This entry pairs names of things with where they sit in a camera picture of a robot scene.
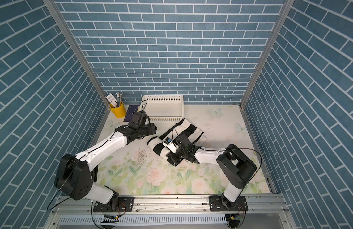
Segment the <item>black white striped pillowcase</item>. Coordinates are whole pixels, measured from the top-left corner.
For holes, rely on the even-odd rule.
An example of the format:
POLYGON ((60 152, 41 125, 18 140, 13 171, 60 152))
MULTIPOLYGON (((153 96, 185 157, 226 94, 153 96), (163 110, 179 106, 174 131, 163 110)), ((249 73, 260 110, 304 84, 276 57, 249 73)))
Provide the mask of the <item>black white striped pillowcase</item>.
POLYGON ((204 132, 190 123, 187 119, 182 119, 180 122, 176 123, 172 126, 168 131, 166 131, 161 136, 156 136, 151 138, 147 145, 148 147, 160 156, 162 159, 167 161, 166 154, 170 152, 170 150, 163 145, 163 141, 166 137, 171 138, 173 141, 177 142, 186 138, 191 143, 196 146, 201 146, 206 141, 206 137, 204 132))

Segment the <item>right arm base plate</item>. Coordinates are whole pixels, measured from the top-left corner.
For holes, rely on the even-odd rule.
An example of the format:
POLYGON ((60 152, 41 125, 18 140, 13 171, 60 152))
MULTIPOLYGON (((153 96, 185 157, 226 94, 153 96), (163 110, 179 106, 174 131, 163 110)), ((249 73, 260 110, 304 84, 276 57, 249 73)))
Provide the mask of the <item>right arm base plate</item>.
POLYGON ((248 211, 248 205, 245 196, 239 196, 234 202, 230 202, 223 195, 209 196, 209 207, 211 212, 248 211))

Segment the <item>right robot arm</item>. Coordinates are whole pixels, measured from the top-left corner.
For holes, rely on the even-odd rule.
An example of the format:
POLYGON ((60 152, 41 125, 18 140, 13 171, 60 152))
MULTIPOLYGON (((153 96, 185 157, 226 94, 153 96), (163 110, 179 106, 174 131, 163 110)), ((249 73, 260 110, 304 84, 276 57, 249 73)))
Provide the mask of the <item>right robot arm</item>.
POLYGON ((225 202, 233 204, 245 186, 259 170, 256 164, 233 144, 226 148, 205 148, 192 144, 188 138, 173 142, 165 140, 166 152, 163 158, 177 166, 183 160, 197 164, 218 165, 229 181, 222 196, 225 202))

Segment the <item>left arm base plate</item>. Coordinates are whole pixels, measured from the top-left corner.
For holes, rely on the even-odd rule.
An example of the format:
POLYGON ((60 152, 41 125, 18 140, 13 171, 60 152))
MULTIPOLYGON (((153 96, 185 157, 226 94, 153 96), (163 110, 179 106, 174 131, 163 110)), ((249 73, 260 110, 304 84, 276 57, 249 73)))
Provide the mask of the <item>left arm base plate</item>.
POLYGON ((131 212, 134 200, 135 198, 132 196, 120 196, 112 198, 107 204, 102 204, 96 201, 92 210, 93 212, 131 212))

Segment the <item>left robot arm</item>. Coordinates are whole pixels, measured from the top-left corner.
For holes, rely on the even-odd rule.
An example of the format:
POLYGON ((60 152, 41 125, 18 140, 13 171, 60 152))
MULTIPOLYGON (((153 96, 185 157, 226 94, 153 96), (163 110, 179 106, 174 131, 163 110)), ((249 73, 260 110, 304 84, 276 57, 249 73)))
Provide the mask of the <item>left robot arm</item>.
POLYGON ((144 111, 135 112, 126 126, 120 126, 97 145, 76 155, 66 154, 59 163, 54 187, 74 200, 88 199, 110 210, 119 206, 119 194, 93 181, 93 170, 113 152, 145 136, 154 135, 157 127, 144 111))

